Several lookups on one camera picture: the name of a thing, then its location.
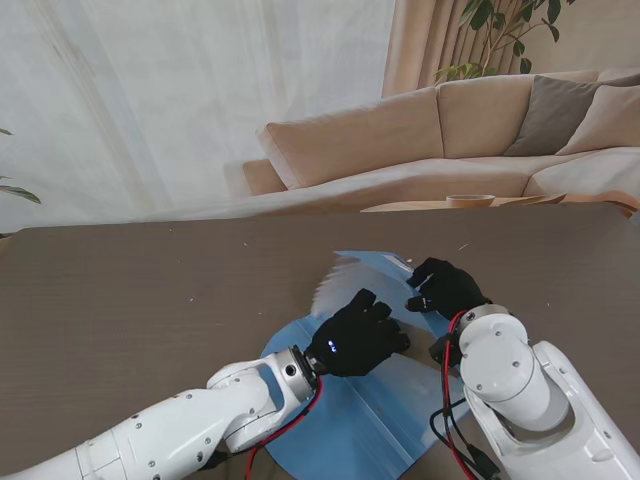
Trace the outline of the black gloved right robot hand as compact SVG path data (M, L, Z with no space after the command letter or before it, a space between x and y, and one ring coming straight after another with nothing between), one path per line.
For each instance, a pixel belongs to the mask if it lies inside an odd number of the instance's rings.
M445 260L427 258L407 283L419 292L405 304L411 312L436 312L451 321L460 312L491 303L470 274Z

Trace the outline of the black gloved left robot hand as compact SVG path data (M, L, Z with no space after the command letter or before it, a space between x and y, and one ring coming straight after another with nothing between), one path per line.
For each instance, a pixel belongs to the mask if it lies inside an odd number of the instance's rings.
M318 375L365 376L410 347L391 308L362 289L314 333L305 357Z

